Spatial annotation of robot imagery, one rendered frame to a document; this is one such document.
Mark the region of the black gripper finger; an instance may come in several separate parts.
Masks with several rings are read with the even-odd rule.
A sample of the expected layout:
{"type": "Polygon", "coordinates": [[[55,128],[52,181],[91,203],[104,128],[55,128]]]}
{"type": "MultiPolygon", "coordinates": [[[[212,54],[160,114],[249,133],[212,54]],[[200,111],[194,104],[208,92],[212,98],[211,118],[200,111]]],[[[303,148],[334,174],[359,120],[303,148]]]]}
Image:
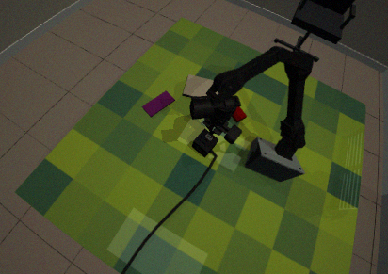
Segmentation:
{"type": "Polygon", "coordinates": [[[214,126],[212,124],[208,124],[206,123],[205,121],[203,121],[203,124],[208,128],[208,130],[211,132],[214,128],[214,126]]]}
{"type": "Polygon", "coordinates": [[[212,131],[212,134],[217,134],[220,136],[222,132],[220,132],[217,128],[215,128],[213,131],[212,131]]]}

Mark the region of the purple flat rectangular pad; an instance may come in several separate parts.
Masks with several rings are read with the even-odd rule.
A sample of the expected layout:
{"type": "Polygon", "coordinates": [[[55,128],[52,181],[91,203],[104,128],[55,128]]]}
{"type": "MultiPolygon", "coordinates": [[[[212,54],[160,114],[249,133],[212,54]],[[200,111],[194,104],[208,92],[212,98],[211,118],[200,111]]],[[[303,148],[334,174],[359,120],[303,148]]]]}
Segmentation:
{"type": "Polygon", "coordinates": [[[142,108],[147,112],[150,117],[152,117],[157,112],[170,105],[174,101],[175,99],[167,91],[164,91],[163,93],[152,99],[150,102],[143,105],[142,108]]]}

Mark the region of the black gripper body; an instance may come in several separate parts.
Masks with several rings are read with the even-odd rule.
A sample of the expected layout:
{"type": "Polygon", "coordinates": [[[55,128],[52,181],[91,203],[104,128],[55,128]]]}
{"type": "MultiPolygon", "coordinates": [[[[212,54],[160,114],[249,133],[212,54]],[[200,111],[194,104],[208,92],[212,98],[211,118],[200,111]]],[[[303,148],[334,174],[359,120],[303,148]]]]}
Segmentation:
{"type": "Polygon", "coordinates": [[[224,136],[224,139],[228,141],[230,144],[234,144],[236,140],[239,138],[239,136],[242,134],[242,130],[238,128],[236,125],[233,125],[233,127],[230,129],[227,125],[229,122],[227,122],[227,119],[220,119],[216,117],[215,115],[211,118],[205,118],[204,121],[208,124],[212,124],[215,128],[217,128],[220,132],[227,133],[224,136]]]}

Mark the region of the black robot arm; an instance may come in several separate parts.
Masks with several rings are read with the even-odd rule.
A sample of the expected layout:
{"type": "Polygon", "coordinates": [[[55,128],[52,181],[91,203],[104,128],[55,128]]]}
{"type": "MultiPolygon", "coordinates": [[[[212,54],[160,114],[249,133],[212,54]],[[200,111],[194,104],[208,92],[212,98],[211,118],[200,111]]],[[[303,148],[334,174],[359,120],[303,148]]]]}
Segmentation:
{"type": "Polygon", "coordinates": [[[280,136],[283,138],[274,149],[277,155],[293,161],[292,157],[296,150],[306,144],[301,117],[305,79],[314,65],[310,54],[291,52],[284,47],[273,46],[240,68],[218,74],[206,92],[207,96],[191,97],[189,107],[192,120],[211,118],[215,115],[220,119],[228,118],[229,121],[236,109],[242,106],[235,94],[243,88],[244,83],[280,62],[283,63],[288,77],[289,94],[287,117],[280,121],[280,136]]]}

